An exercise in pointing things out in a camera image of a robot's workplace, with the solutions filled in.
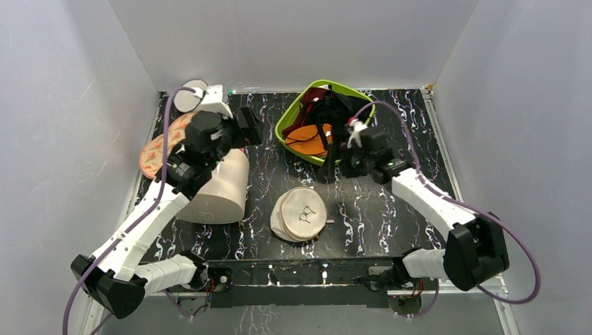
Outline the black strappy bra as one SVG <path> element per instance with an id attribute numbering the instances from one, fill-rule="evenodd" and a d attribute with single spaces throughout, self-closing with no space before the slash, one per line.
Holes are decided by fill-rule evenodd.
<path id="1" fill-rule="evenodd" d="M 329 150 L 332 140 L 326 135 L 323 126 L 329 124 L 332 130 L 337 130 L 337 136 L 341 137 L 345 131 L 345 125 L 356 111 L 353 97 L 328 90 L 319 100 L 313 102 L 306 120 L 316 127 L 323 148 Z"/>

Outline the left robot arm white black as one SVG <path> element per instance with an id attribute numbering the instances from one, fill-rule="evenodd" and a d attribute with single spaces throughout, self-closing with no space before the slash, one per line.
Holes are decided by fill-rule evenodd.
<path id="1" fill-rule="evenodd" d="M 185 138 L 164 155 L 144 199 L 118 231 L 92 255 L 78 255 L 72 261 L 71 270 L 82 289 L 118 319 L 128 317 L 155 292 L 176 285 L 203 289 L 209 280 L 207 261 L 190 251 L 150 264 L 140 261 L 230 150 L 262 144 L 262 130 L 260 117 L 250 107 L 241 107 L 230 117 L 198 112 L 185 128 Z"/>

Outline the orange bra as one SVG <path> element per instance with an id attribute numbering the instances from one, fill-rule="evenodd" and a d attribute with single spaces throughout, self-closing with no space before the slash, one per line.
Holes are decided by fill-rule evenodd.
<path id="1" fill-rule="evenodd" d="M 285 139 L 289 148 L 295 150 L 298 154 L 324 158 L 328 150 L 323 144 L 321 135 L 325 136 L 328 144 L 332 143 L 332 126 L 330 124 L 322 125 L 322 133 L 315 125 L 303 126 L 295 129 Z"/>

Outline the beige mesh cylindrical laundry bag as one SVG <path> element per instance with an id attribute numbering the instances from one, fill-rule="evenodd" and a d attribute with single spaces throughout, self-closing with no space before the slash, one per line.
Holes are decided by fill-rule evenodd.
<path id="1" fill-rule="evenodd" d="M 277 237 L 293 243 L 315 239 L 327 224 L 334 222 L 321 195 L 303 186 L 278 198 L 269 221 Z"/>

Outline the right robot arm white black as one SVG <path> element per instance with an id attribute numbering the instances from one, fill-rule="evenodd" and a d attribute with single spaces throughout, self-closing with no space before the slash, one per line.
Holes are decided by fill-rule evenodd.
<path id="1" fill-rule="evenodd" d="M 360 122 L 347 125 L 330 145 L 323 176 L 335 167 L 347 178 L 370 174 L 377 184 L 389 185 L 445 238 L 444 249 L 412 248 L 395 257 L 391 270 L 365 277 L 369 286 L 410 289 L 421 278 L 434 278 L 468 291 L 510 266 L 502 228 L 453 203 L 413 164 L 397 158 L 384 132 Z"/>

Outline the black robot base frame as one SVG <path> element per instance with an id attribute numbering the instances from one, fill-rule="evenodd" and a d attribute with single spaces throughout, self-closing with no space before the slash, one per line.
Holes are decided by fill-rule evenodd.
<path id="1" fill-rule="evenodd" d="M 292 260 L 217 260 L 202 289 L 168 291 L 196 310 L 202 296 L 212 308 L 239 306 L 366 306 L 413 316 L 431 306 L 430 278 L 403 281 L 394 257 Z"/>

